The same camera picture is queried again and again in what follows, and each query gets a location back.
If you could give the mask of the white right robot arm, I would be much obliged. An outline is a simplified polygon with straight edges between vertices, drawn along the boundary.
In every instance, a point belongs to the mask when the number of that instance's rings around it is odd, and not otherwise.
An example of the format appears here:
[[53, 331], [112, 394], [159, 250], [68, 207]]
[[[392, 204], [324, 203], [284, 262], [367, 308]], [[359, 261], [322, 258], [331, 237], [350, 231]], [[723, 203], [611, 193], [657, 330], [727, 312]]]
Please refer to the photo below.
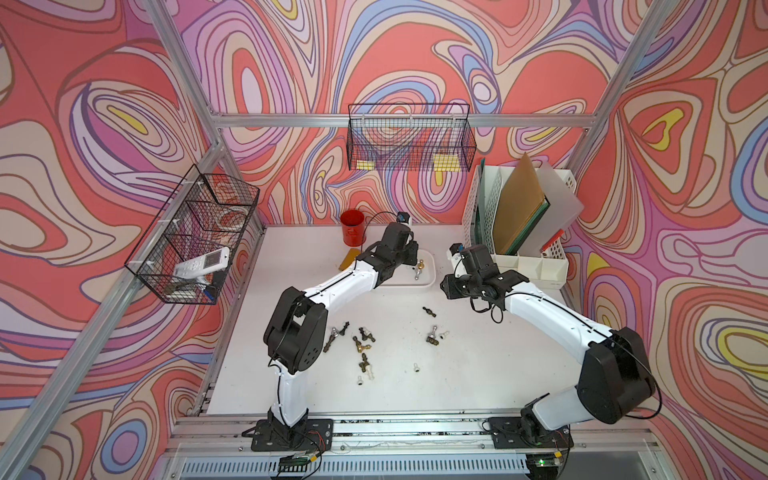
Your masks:
[[614, 424], [658, 389], [641, 337], [590, 320], [545, 294], [516, 270], [500, 271], [488, 248], [461, 243], [449, 247], [453, 272], [440, 288], [449, 300], [482, 300], [486, 310], [510, 312], [556, 341], [581, 366], [576, 384], [546, 394], [521, 411], [527, 441], [575, 423], [597, 420]]

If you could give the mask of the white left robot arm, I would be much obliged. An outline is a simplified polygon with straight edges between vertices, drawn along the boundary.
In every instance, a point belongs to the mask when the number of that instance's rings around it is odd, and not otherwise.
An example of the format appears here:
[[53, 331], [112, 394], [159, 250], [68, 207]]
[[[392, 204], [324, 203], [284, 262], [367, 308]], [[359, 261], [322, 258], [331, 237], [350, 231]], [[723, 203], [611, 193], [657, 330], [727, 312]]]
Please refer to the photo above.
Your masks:
[[303, 373], [320, 356], [329, 314], [380, 287], [398, 267], [417, 263], [418, 243], [407, 215], [399, 213], [381, 239], [341, 273], [309, 289], [288, 287], [281, 293], [263, 336], [268, 365], [277, 369], [271, 420], [292, 430], [306, 419]]

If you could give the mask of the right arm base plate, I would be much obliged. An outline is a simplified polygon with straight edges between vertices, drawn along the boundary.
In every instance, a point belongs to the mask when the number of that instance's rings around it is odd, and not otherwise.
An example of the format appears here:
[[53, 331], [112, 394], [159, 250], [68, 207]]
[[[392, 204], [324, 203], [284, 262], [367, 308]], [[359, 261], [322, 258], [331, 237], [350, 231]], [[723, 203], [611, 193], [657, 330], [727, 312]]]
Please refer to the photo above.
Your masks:
[[567, 450], [574, 446], [572, 436], [565, 427], [546, 430], [533, 417], [490, 417], [486, 423], [497, 450]]

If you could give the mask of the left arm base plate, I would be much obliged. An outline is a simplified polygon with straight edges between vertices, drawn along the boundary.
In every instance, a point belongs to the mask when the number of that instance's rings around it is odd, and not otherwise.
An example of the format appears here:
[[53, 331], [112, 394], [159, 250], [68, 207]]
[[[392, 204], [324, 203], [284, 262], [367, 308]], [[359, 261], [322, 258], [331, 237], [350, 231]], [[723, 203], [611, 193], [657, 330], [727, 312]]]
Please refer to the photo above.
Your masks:
[[253, 452], [311, 451], [324, 453], [332, 447], [334, 421], [309, 418], [287, 427], [277, 419], [259, 420], [256, 425], [241, 433], [251, 439]]

